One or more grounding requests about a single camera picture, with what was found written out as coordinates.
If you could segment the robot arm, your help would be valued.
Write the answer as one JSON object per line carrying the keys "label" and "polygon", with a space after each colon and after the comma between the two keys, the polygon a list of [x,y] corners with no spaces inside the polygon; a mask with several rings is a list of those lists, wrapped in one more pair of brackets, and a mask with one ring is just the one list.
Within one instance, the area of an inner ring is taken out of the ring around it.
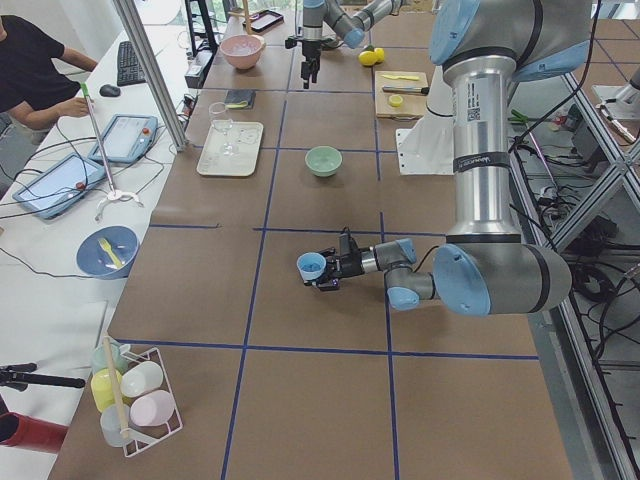
{"label": "robot arm", "polygon": [[408,239],[359,247],[343,232],[338,248],[301,255],[303,282],[335,290],[345,278],[380,271],[390,305],[439,299],[461,315],[546,311],[567,297],[565,260],[522,242],[509,211],[507,89],[569,73],[588,57],[588,1],[448,1],[437,13],[429,53],[452,90],[456,222],[433,269],[414,269]]}
{"label": "robot arm", "polygon": [[407,1],[380,0],[364,6],[350,15],[339,1],[303,1],[301,24],[296,33],[285,40],[285,48],[292,49],[298,44],[302,48],[303,61],[300,77],[304,89],[317,82],[321,66],[321,53],[329,38],[323,34],[323,27],[329,27],[339,41],[355,49],[364,40],[365,33],[388,15],[397,15]]}

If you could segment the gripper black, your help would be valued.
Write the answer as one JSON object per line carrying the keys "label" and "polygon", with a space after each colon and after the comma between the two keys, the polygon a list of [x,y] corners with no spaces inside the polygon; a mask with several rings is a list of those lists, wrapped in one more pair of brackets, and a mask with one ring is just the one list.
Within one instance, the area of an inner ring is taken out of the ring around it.
{"label": "gripper black", "polygon": [[313,84],[317,82],[322,51],[332,48],[334,45],[334,39],[325,37],[320,40],[309,40],[304,39],[301,36],[291,35],[285,40],[286,49],[292,49],[298,44],[302,46],[302,55],[304,57],[304,60],[301,63],[303,88],[308,89],[309,80],[311,80]]}
{"label": "gripper black", "polygon": [[344,227],[339,236],[339,248],[329,247],[320,251],[327,263],[322,279],[304,280],[303,284],[323,291],[338,290],[341,279],[363,274],[362,252],[350,229]]}

